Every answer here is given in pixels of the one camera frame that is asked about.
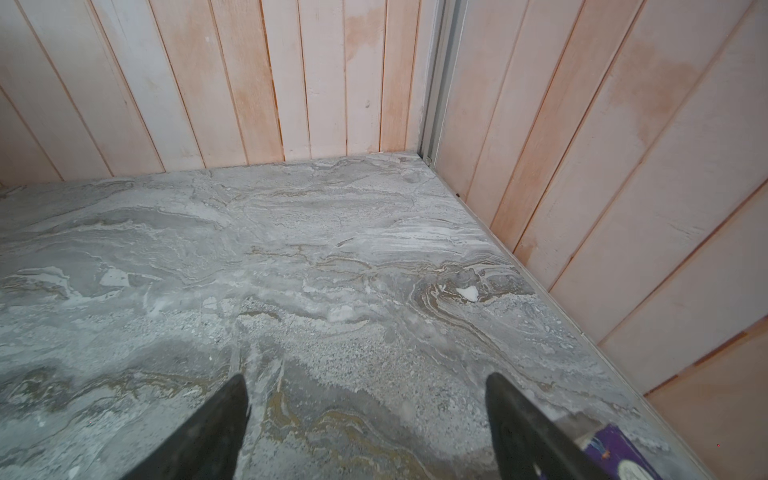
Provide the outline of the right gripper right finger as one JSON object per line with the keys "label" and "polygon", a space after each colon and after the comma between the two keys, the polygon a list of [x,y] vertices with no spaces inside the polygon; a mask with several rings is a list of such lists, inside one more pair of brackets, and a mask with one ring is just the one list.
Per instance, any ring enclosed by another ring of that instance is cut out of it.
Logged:
{"label": "right gripper right finger", "polygon": [[485,405],[502,479],[609,477],[502,374],[487,377]]}

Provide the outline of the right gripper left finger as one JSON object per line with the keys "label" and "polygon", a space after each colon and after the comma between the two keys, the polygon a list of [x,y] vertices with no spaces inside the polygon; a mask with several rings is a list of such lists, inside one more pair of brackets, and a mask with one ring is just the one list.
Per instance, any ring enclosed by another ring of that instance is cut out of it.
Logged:
{"label": "right gripper left finger", "polygon": [[245,378],[238,373],[126,479],[232,479],[250,419]]}

